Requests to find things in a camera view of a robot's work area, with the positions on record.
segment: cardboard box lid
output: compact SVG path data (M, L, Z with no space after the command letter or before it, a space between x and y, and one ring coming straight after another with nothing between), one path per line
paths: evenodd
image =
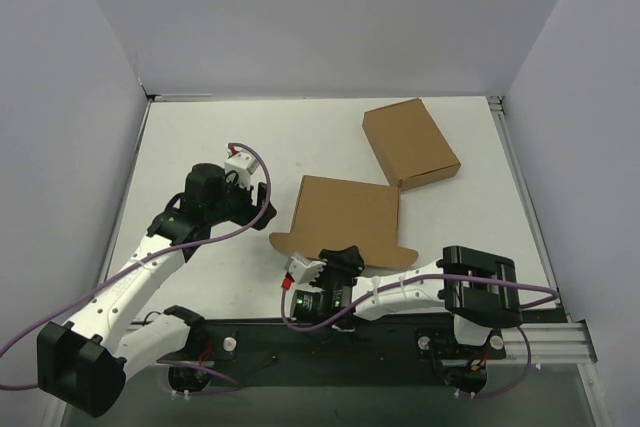
M357 245L367 266L403 269L418 253L397 245L399 202L397 187L305 175L291 232L269 241L278 252L310 259Z
M420 99L365 112L363 127L374 151L384 156L383 170L391 169L396 179L460 165Z

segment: brown cardboard box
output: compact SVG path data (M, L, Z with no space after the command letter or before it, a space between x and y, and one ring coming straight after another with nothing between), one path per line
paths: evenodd
M418 259L398 247L397 187L305 175L290 233L273 233L271 245L286 255L317 259L322 249L357 245L365 265L404 269Z
M402 191L453 177L460 168L420 99L365 112L362 128L389 185Z

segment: red wire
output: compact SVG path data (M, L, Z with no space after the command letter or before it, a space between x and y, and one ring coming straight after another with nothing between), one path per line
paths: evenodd
M213 353L213 342L208 342L207 343L207 349L200 354L200 356L198 357L198 361L200 362L200 367L202 367L202 364L204 364L207 360L209 360L209 357L211 357L211 354Z
M478 365L482 365L483 363L485 363L488 358L489 358L489 349L487 349L484 352L484 357L482 357L482 360L480 361L480 363Z

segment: cable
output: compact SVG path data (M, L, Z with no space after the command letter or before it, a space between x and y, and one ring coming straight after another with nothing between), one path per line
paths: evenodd
M489 347L487 347L484 350L484 355L482 356L482 359L480 359L480 362L478 362L476 365L470 365L470 369L471 370L478 370L480 367L483 367L483 364L486 364L487 359L489 358Z
M233 178L233 181L231 181L231 185L235 185L238 182L238 177L240 177L240 174L238 174L237 170L230 170L229 172L224 174L224 180L226 182L231 176L231 174L236 174L236 176Z
M508 280L497 280L497 279L487 279L485 277L473 277L469 275L456 275L456 274L422 274L412 277L408 280L404 280L402 282L393 282L388 285L383 285L378 288L378 292L386 292L387 290L395 289L396 287L400 287L401 284L409 285L419 282L421 280L455 280L458 282L470 282L474 284L485 284L485 285L497 285L498 287L505 287L508 289L516 289L516 290L528 290L531 292L542 292L545 294L549 294L547 297L543 299L536 300L535 302L529 302L528 304L521 305L521 309L530 309L531 307L535 307L536 305L545 304L547 302L552 302L556 300L559 296L558 292L549 287L542 287L539 285L531 285L531 284L520 284L517 282L509 282ZM373 297L373 292L367 292L361 297L357 298L349 305L344 307L339 312L335 313L328 319L319 324L312 325L310 327L299 327L287 318L287 314L285 312L285 297L287 295L287 289L282 289L282 298L280 300L280 316L282 317L282 322L289 327L291 330L295 330L296 332L315 332L317 330L323 329L330 325L336 323L337 320L347 315L349 312L354 310L358 305L360 305L365 300Z
M216 242L222 242L223 240L227 240L227 239L230 239L232 237L235 237L236 235L239 235L239 234L249 230L251 227L253 227L256 224L256 222L258 222L260 220L260 218L264 215L264 213L267 211L267 208L269 207L269 202L271 200L271 176L269 175L269 170L267 169L267 166L264 163L264 160L262 160L262 157L260 157L260 155L255 150L253 150L251 147L249 147L248 145L245 145L245 144L238 143L238 142L230 143L229 147L232 150L235 149L236 147L238 147L240 149L243 149L243 150L246 150L247 152L249 152L251 155L253 155L256 158L256 160L260 164L260 167L262 167L262 171L264 172L264 176L265 176L265 180L266 180L266 184L267 184L266 195L265 195L264 202L262 204L262 208L257 213L257 215L253 218L253 220L251 220L245 226L240 227L239 229L234 230L233 232L230 232L228 234L221 235L219 237L214 237L214 238L205 239L205 240L198 240L198 241L195 241L195 242L187 242L185 244L173 245L171 247L167 247L166 249L162 249L162 250L159 250L157 252L153 252L152 254L146 256L144 259L139 260L137 263L135 263L133 265L130 265L129 267L127 267L125 269L122 269L120 272L115 274L113 277L110 277L109 279L105 280L102 284L99 284L97 287L95 287L93 290L91 290L88 294L84 295L83 297L79 298L78 300L76 300L74 302L71 302L71 303L65 305L64 307L59 308L55 312L52 312L51 314L43 317L40 320L35 321L34 323L32 323L31 325L26 327L24 330L22 330L20 333L18 333L15 337L13 337L11 340L9 340L5 345L3 345L2 348L0 348L0 359L2 359L2 357L4 357L4 355L9 351L9 349L11 349L15 344L17 344L20 340L22 340L28 334L30 334L31 332L36 330L38 327L46 324L47 322L50 322L51 320L53 320L56 317L64 314L65 312L68 312L68 311L70 311L72 309L75 309L77 307L80 307L80 306L86 304L98 292L106 289L110 285L115 284L121 278L129 275L131 272L133 272L134 270L142 267L147 262L150 262L153 259L157 259L158 257L162 257L163 255L169 254L171 252L175 252L176 250L189 249L189 248L194 248L194 247L200 247L202 245L213 244L213 243L216 243ZM37 383L34 383L34 384L22 384L22 385L0 384L0 390L13 391L13 392L21 391L21 390L36 389L36 388L38 388L38 384Z
M522 330L521 327L516 327L516 329L518 329L518 331L520 331L520 334L522 335L522 340L524 340L524 345L527 348L527 363L524 367L524 370L522 371L522 374L520 374L520 377L518 377L516 380L514 380L513 382L505 385L504 387L494 390L493 392L487 392L486 394L483 393L479 393L479 394L473 394L471 395L469 392L465 392L464 390L460 390L458 389L458 392L467 396L467 397L473 397L474 399L492 399L494 397L498 397L499 395L505 394L507 392L509 392L510 390L516 388L518 385L520 385L524 379L527 378L527 376L529 375L529 373L531 372L531 364L532 364L532 353L531 353L531 343L529 342L529 338L527 337L527 334L524 333L524 330Z
M141 325L142 327L144 327L145 325L149 325L151 323L151 321L149 320L149 317L151 317L152 314L162 315L162 312L158 312L157 310L152 310L151 312L148 312L147 315L144 316L144 319L133 320L131 321L130 325Z
M202 390L200 392L189 392L189 397L192 395L212 395L212 394L224 394L227 392L236 392L242 388L242 386L240 385L240 382L238 382L233 377L223 374L222 372L218 372L217 370L209 369L208 367L191 364L189 362L180 362L178 360L158 360L157 363L161 365L170 365L172 367L183 367L187 369L199 370L200 372L205 372L209 375L213 375L214 377L217 377L218 379L222 379L229 382L230 384L233 384L233 387L220 387L219 389L208 389L208 390Z
M423 274L423 275L418 275L416 277L413 277L413 278L411 278L409 280L404 280L402 283L404 285L407 285L407 284L412 284L412 283L415 283L415 282L419 282L421 280L435 280L435 279L456 280L456 281L460 281L460 282L467 281L467 282L475 283L475 284L497 285L499 287L511 288L511 289L516 289L516 290L528 290L528 291L532 291L532 292L543 292L543 293L549 294L547 297L545 297L543 299L536 300L535 302L529 302L528 304L522 305L521 306L522 309L529 309L529 308L534 307L536 305L545 304L547 302L554 301L559 297L558 292L556 292L554 289L551 289L549 287L542 287L542 286L530 285L530 284L519 284L517 282L509 282L509 281L506 281L506 280L487 279L487 278L483 278L483 277L473 277L473 276L466 276L466 275ZM388 285L382 286L382 287L380 287L378 289L378 292L385 292L385 291L390 290L390 289L395 289L396 287L400 287L400 284L401 284L400 282L394 282L392 284L388 284ZM362 302L364 302L365 300L369 299L370 297L373 297L373 292L367 292L366 294L362 295L361 297L359 297L356 300L354 300L353 302L351 302L344 309L340 310L336 314L334 314L331 317L329 317L324 322L320 322L319 324L313 325L311 327L299 327L297 325L292 324L289 321L289 319L287 319L287 315L286 315L286 312L285 312L286 295L287 295L287 289L282 289L282 297L281 297L281 300L280 300L280 315L282 317L282 321L284 322L284 324L287 327L289 327L291 330L294 330L296 332L315 332L315 331L320 330L320 329L322 329L324 327L327 327L329 325L334 324L338 319L340 319L341 317L345 316L347 313L351 312L353 309L355 309ZM496 390L494 392L489 392L487 394L474 394L473 395L474 399L490 399L490 398L502 395L505 392L508 392L509 390L511 390L511 389L515 388L516 386L520 385L522 383L522 381L524 381L524 379L527 378L527 376L529 375L529 372L531 372L531 357L532 357L532 355L531 355L531 344L529 343L529 338L524 333L524 330L522 330L522 328L520 328L520 327L516 327L516 328L520 331L520 334L522 334L522 338L524 339L525 346L527 347L527 364L525 366L524 372L516 380L514 380L510 384L506 385L505 387L502 387L501 389L498 389L498 390ZM463 394L468 395L469 397L471 397L471 394L468 393L468 392L464 392L464 391L459 390L459 389L458 389L458 391L462 392Z
M198 357L198 363L200 365L200 367L204 366L204 363L209 360L209 357L211 357L211 354L213 354L213 342L209 341L207 342L207 348L206 350L200 354L200 356Z

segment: screw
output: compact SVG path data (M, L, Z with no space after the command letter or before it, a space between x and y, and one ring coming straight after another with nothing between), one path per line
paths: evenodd
M236 350L236 345L238 345L238 341L233 337L226 337L222 341L222 348L227 352L233 352Z
M420 350L429 350L429 342L431 342L431 339L426 335L423 335L418 339L418 348Z
M492 335L489 339L489 345L493 350L502 350L504 347L504 340L499 335Z

